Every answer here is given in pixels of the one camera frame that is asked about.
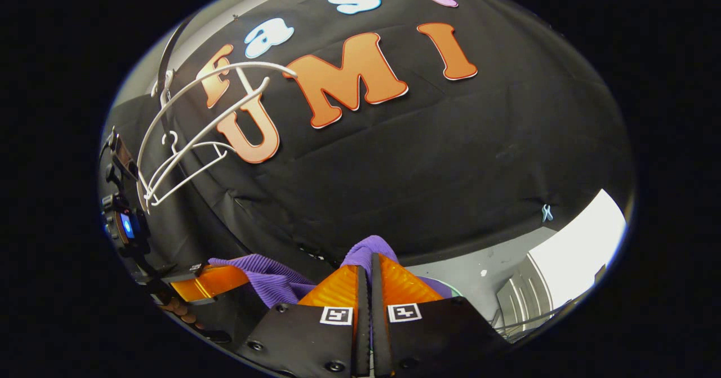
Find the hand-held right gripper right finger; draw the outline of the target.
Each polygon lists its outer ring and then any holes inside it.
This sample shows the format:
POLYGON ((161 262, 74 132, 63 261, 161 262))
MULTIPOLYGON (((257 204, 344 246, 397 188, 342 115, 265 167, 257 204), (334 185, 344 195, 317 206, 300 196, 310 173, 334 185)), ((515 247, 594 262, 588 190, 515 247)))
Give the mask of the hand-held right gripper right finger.
POLYGON ((465 297, 442 298, 379 253, 371 296, 377 377, 476 377, 510 349, 465 297))

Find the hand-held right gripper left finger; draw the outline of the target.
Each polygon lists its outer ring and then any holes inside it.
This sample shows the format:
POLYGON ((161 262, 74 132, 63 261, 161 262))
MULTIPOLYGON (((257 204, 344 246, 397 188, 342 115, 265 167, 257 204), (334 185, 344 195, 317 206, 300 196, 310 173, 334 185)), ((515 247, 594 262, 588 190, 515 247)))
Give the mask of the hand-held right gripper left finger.
POLYGON ((345 265, 298 304, 271 307, 238 355, 281 376, 364 377, 370 330, 366 271, 345 265))

